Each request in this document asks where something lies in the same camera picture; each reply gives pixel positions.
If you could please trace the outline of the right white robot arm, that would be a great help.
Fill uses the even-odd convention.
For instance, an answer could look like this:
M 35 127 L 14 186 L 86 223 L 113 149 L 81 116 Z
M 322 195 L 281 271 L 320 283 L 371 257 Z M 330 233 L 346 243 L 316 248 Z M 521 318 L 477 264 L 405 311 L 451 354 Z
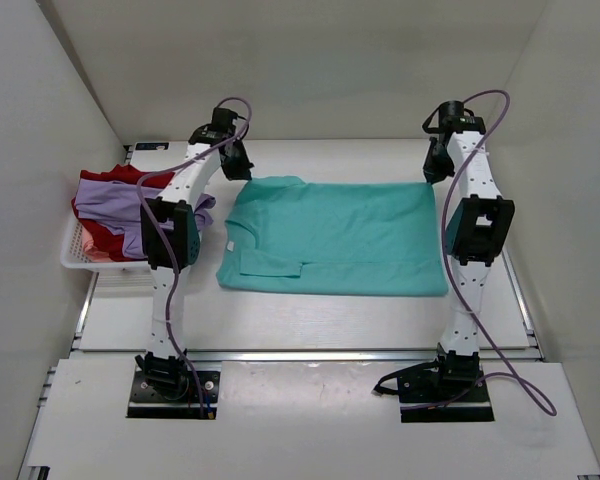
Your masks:
M 442 210 L 444 266 L 453 313 L 438 343 L 429 391 L 451 400 L 479 382 L 483 293 L 501 254 L 515 212 L 495 184 L 488 162 L 484 120 L 459 100 L 441 103 L 423 122 L 430 135 L 423 165 L 427 183 L 452 180 Z

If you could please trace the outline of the teal t shirt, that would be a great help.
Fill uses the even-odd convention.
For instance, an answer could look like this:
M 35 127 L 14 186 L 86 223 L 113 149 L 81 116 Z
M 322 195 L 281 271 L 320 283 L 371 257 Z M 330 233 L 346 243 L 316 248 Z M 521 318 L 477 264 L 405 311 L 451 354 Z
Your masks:
M 216 273 L 227 289 L 284 294 L 443 297 L 433 188 L 294 176 L 245 184 L 225 221 Z

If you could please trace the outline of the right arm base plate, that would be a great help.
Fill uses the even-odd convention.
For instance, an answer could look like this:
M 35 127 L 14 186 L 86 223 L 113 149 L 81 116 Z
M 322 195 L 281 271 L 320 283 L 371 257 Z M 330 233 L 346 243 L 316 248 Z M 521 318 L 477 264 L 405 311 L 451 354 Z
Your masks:
M 484 382 L 442 384 L 434 367 L 409 367 L 381 377 L 376 396 L 396 396 L 403 424 L 489 423 L 495 420 Z

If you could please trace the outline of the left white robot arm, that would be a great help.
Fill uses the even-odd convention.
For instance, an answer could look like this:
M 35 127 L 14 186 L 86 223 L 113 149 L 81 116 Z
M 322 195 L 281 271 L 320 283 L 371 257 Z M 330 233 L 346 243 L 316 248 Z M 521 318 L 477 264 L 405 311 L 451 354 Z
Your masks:
M 244 115 L 226 106 L 233 100 L 244 105 Z M 153 282 L 149 346 L 136 361 L 144 381 L 169 401 L 195 392 L 203 402 L 199 376 L 181 345 L 183 282 L 200 253 L 195 208 L 217 171 L 229 181 L 251 179 L 253 163 L 243 143 L 251 119 L 247 101 L 238 97 L 220 101 L 211 120 L 190 136 L 179 164 L 147 173 L 136 184 L 142 248 Z

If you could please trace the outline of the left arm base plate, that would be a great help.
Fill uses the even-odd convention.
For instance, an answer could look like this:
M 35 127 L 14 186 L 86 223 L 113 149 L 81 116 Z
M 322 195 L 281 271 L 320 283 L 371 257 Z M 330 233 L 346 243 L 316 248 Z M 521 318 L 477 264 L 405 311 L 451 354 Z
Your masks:
M 198 371 L 202 395 L 192 377 L 175 391 L 157 388 L 136 369 L 126 416 L 131 419 L 215 420 L 221 385 L 220 370 Z

